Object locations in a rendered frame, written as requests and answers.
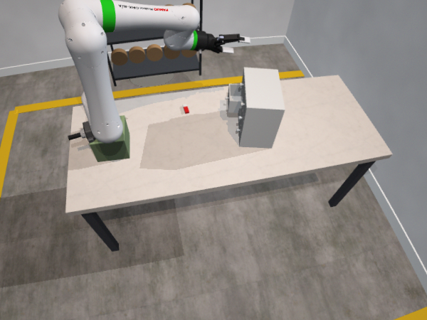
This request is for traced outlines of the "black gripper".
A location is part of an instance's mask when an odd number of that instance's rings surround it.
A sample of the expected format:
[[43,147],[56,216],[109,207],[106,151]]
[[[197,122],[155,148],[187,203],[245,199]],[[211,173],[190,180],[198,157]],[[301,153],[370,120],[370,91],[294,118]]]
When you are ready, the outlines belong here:
[[[219,35],[219,37],[214,37],[212,34],[207,33],[208,43],[205,50],[211,50],[215,53],[233,53],[233,48],[222,47],[225,43],[231,42],[242,42],[250,43],[249,37],[240,36],[240,34],[228,34],[228,35]],[[234,40],[234,41],[232,41]],[[217,50],[216,50],[217,49]]]

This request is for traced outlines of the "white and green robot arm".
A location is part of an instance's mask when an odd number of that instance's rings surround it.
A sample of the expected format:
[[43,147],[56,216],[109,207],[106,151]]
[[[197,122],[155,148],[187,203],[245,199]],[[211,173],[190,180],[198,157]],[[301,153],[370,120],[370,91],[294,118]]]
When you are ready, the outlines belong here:
[[[107,62],[105,33],[140,29],[162,29],[164,43],[171,50],[206,49],[208,36],[196,28],[199,12],[190,5],[153,6],[115,0],[65,0],[58,10],[65,31],[65,43],[75,63],[84,92],[81,101],[87,122],[83,130],[68,136],[117,141],[123,124],[116,108]],[[89,125],[91,124],[91,125]]]

